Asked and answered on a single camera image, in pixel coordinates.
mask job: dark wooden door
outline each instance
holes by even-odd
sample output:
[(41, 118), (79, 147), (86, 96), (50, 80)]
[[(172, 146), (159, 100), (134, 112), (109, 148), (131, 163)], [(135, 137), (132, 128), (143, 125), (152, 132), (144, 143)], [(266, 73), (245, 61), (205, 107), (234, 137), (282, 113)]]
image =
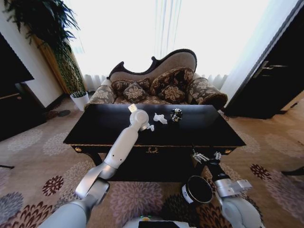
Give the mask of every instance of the dark wooden door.
[(302, 8), (225, 113), (271, 118), (304, 89), (304, 8)]

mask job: white wall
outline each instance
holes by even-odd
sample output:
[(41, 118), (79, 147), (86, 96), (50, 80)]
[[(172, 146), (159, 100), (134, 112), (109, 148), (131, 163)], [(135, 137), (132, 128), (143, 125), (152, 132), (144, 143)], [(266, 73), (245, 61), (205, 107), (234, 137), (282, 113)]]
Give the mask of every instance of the white wall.
[(3, 13), (4, 9), (3, 1), (1, 1), (0, 33), (33, 76), (34, 80), (27, 81), (27, 85), (40, 102), (47, 107), (63, 91), (35, 43), (33, 42), (29, 45), (28, 40), (25, 39), (25, 29), (22, 29), (21, 33), (19, 33), (15, 23), (6, 21), (9, 15), (8, 13)]
[(221, 88), (228, 95), (228, 102), (246, 79), (254, 64), (263, 54), (276, 32), (294, 8), (298, 0), (270, 0), (255, 32), (246, 44), (235, 68)]

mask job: decorative pillow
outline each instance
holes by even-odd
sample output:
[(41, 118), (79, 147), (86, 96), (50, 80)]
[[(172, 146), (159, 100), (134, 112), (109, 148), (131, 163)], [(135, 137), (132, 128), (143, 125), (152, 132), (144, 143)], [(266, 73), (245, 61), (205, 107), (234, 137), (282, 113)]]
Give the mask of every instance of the decorative pillow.
[(172, 104), (179, 104), (184, 101), (185, 93), (181, 91), (176, 85), (168, 85), (161, 92), (165, 101)]
[(124, 90), (123, 95), (128, 101), (135, 104), (143, 100), (147, 96), (147, 93), (134, 82)]
[(158, 95), (168, 85), (176, 85), (183, 92), (193, 78), (193, 70), (187, 67), (178, 67), (158, 76), (151, 84), (150, 94)]
[(137, 82), (145, 91), (148, 91), (150, 88), (150, 80), (148, 77), (141, 79), (139, 81), (132, 81), (127, 79), (117, 79), (112, 82), (112, 89), (118, 96), (123, 96), (124, 90), (132, 83)]
[(221, 93), (203, 77), (197, 78), (189, 84), (188, 94), (195, 99), (197, 104), (213, 105), (217, 110), (221, 109), (228, 100), (226, 94)]

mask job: floral carpet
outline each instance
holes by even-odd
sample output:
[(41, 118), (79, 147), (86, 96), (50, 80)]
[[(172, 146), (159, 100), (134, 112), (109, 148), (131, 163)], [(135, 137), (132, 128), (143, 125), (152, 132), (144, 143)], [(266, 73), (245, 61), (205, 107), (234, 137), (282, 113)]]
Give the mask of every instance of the floral carpet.
[[(94, 164), (62, 141), (81, 114), (65, 99), (45, 124), (0, 142), (0, 164), (15, 166), (0, 168), (1, 228), (38, 227), (76, 199), (77, 184)], [(240, 197), (256, 207), (267, 228), (304, 227), (304, 177), (281, 173), (304, 166), (304, 101), (269, 120), (223, 117), (247, 144), (221, 163), (233, 180), (247, 179), (253, 185)], [(209, 171), (203, 175), (211, 182)], [(181, 183), (111, 182), (87, 226), (119, 228), (135, 216), (150, 214), (196, 227), (231, 227), (215, 198), (189, 207), (180, 189)]]

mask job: carpet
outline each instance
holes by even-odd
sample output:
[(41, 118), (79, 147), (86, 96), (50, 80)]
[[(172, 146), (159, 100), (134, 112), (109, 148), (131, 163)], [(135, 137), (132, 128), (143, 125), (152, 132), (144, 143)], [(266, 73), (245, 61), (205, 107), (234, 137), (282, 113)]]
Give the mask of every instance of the carpet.
[[(64, 110), (70, 112), (58, 115)], [(35, 228), (76, 199), (77, 184), (94, 164), (62, 141), (81, 114), (65, 99), (45, 124), (0, 142), (0, 164), (15, 166), (0, 168), (0, 227)], [(267, 228), (303, 227), (304, 178), (287, 177), (280, 171), (304, 165), (304, 101), (269, 120), (224, 118), (247, 144), (223, 156), (221, 162), (233, 180), (247, 179), (253, 185), (241, 197), (256, 207)], [(211, 181), (208, 171), (203, 175)], [(231, 227), (215, 198), (189, 207), (180, 187), (181, 183), (111, 182), (87, 226), (119, 228), (134, 216), (152, 214), (203, 228)]]

